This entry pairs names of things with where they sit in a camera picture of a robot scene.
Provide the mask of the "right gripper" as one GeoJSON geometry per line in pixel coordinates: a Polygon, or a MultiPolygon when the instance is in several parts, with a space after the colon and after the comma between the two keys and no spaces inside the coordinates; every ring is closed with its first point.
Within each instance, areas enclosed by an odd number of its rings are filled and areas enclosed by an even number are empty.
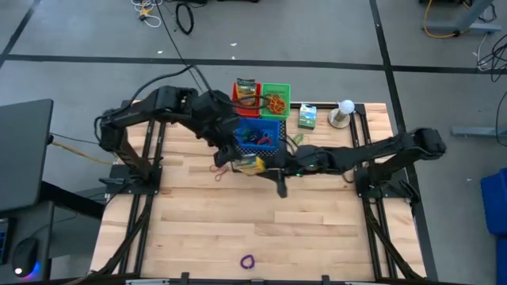
{"type": "Polygon", "coordinates": [[[283,171],[289,176],[302,176],[308,173],[319,173],[322,170],[320,150],[313,145],[302,145],[292,154],[288,151],[286,142],[278,140],[273,157],[273,168],[278,170],[269,170],[266,177],[276,183],[276,192],[280,198],[288,196],[283,171]]]}

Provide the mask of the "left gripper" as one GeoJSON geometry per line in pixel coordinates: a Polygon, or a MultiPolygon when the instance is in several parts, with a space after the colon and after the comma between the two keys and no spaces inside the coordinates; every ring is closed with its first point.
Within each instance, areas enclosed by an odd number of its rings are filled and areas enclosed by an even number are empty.
{"type": "Polygon", "coordinates": [[[205,129],[205,140],[209,146],[216,146],[219,149],[213,154],[215,166],[224,166],[237,158],[237,151],[234,148],[238,141],[235,138],[235,131],[239,127],[240,116],[219,117],[209,123],[205,129]]]}

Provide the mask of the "blue plastic basket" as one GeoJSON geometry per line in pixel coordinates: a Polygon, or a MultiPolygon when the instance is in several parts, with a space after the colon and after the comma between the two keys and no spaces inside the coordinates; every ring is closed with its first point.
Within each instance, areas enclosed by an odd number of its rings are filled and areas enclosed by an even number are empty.
{"type": "Polygon", "coordinates": [[[262,151],[274,151],[276,150],[277,141],[280,138],[280,122],[278,120],[263,120],[254,118],[241,118],[240,125],[235,131],[235,137],[238,140],[238,144],[242,149],[251,150],[262,150],[262,151]],[[254,136],[250,134],[252,128],[260,128],[267,131],[270,134],[272,145],[254,145],[245,144],[243,140],[245,137],[254,136]]]}

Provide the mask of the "red plastic basket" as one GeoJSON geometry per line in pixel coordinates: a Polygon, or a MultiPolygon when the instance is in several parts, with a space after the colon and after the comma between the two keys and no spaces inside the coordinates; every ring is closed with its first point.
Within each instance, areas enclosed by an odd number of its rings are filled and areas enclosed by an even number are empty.
{"type": "Polygon", "coordinates": [[[236,105],[240,105],[240,108],[236,108],[235,111],[243,117],[259,118],[260,117],[260,106],[261,106],[261,83],[257,83],[256,91],[253,96],[253,104],[245,104],[245,101],[240,101],[237,91],[237,84],[233,84],[232,90],[232,101],[236,105]]]}

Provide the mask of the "green plastic basket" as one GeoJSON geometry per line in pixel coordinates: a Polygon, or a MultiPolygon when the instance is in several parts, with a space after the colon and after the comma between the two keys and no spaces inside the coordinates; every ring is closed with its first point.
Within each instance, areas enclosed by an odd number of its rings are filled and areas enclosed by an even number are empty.
{"type": "Polygon", "coordinates": [[[282,83],[264,83],[261,88],[261,111],[260,115],[263,119],[268,120],[286,120],[289,117],[291,108],[291,86],[282,83]],[[272,114],[266,108],[266,97],[278,96],[286,102],[286,109],[281,115],[272,114]]]}

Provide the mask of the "grey desk foot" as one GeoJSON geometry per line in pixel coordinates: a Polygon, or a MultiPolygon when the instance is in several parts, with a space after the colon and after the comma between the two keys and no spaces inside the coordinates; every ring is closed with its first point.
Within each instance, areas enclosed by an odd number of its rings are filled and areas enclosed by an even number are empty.
{"type": "Polygon", "coordinates": [[[507,129],[496,129],[495,127],[452,127],[451,134],[454,136],[476,136],[507,138],[507,129]]]}

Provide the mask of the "grey desk leg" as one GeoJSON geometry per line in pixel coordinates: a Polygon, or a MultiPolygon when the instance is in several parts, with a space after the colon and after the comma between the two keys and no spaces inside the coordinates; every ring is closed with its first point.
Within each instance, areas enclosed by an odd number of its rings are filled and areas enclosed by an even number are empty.
{"type": "Polygon", "coordinates": [[[452,21],[430,21],[428,19],[429,9],[433,0],[429,0],[425,9],[422,29],[428,36],[433,38],[457,37],[465,32],[495,33],[501,31],[501,26],[493,23],[478,22],[479,16],[493,4],[494,0],[473,0],[473,4],[465,14],[455,22],[452,21]]]}

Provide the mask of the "black perforated metal shelf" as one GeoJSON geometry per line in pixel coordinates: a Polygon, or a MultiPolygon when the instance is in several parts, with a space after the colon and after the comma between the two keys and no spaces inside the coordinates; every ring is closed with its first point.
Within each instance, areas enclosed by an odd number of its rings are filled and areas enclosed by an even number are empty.
{"type": "MultiPolygon", "coordinates": [[[[280,138],[279,140],[286,140],[287,133],[286,133],[286,123],[284,121],[280,122],[280,138]]],[[[247,154],[256,154],[258,157],[260,157],[264,162],[266,163],[273,163],[276,150],[274,151],[262,151],[262,150],[251,150],[251,149],[242,149],[239,144],[236,146],[236,150],[243,156],[247,154]]]]}

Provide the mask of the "white bulb lamp wooden base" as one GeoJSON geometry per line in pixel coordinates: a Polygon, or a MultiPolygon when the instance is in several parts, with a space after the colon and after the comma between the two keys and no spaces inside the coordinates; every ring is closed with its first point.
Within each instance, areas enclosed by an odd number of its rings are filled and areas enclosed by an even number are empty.
{"type": "Polygon", "coordinates": [[[343,100],[337,103],[337,107],[332,109],[328,115],[329,124],[337,129],[343,129],[349,126],[351,115],[355,112],[355,104],[351,100],[343,100]]]}

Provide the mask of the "blue storage bin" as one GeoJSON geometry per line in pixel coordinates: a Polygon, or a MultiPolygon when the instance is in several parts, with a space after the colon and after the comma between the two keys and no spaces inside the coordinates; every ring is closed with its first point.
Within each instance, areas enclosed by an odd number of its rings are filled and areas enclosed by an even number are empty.
{"type": "Polygon", "coordinates": [[[507,237],[499,237],[496,245],[497,285],[507,285],[507,237]]]}
{"type": "Polygon", "coordinates": [[[482,178],[480,185],[488,231],[507,236],[507,168],[482,178]]]}

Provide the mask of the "black computer mouse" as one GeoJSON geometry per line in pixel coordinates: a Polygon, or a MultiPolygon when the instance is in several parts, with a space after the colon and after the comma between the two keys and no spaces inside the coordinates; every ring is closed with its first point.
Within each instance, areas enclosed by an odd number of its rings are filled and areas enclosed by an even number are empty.
{"type": "Polygon", "coordinates": [[[11,265],[16,277],[25,278],[33,272],[37,262],[38,244],[36,237],[27,237],[15,246],[11,265]]]}

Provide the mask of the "black keyboard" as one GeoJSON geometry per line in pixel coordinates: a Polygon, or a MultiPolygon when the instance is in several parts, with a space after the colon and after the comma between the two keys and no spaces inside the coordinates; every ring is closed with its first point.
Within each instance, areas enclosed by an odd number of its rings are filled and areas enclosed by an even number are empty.
{"type": "Polygon", "coordinates": [[[0,265],[7,261],[10,246],[11,218],[0,218],[0,265]]]}

